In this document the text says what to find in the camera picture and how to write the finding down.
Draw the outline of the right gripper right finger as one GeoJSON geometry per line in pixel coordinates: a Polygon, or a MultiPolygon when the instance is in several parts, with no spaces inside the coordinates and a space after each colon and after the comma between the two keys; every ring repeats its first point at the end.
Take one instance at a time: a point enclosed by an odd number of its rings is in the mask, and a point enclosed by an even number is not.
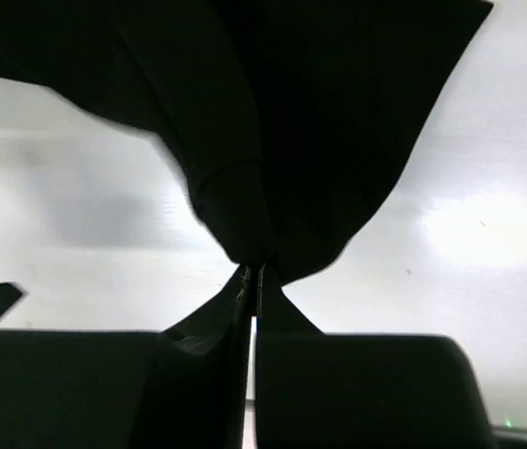
{"type": "Polygon", "coordinates": [[[258,273],[261,448],[492,448],[472,366],[445,336],[328,334],[258,273]]]}

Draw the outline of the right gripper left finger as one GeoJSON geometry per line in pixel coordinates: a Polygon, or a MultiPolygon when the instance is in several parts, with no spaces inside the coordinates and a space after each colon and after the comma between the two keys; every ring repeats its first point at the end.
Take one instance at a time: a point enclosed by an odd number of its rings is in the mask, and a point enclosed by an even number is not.
{"type": "Polygon", "coordinates": [[[0,330],[0,448],[237,448],[252,272],[160,332],[0,330]]]}

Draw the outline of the black skirt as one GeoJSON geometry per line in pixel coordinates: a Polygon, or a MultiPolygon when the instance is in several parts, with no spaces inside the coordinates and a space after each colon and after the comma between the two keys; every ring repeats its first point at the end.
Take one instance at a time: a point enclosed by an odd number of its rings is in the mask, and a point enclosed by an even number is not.
{"type": "Polygon", "coordinates": [[[198,218],[282,283],[387,199],[487,1],[0,1],[0,78],[157,134],[198,218]]]}

